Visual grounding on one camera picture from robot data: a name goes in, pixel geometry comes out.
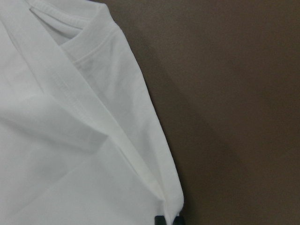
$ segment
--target folded shirt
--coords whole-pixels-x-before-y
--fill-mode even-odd
[[[105,4],[0,1],[0,223],[172,224],[183,194]]]

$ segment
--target white fabric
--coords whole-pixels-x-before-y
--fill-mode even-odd
[[[183,195],[105,4],[0,1],[0,224],[172,224]]]

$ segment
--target clothing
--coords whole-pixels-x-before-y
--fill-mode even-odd
[[[171,224],[183,195],[105,4],[0,1],[0,223]]]

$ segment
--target garment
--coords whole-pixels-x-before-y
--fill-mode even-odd
[[[105,4],[0,1],[0,223],[172,224],[183,194]]]

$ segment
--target brown surface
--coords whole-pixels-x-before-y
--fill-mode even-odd
[[[101,2],[143,71],[187,225],[299,225],[300,1]]]

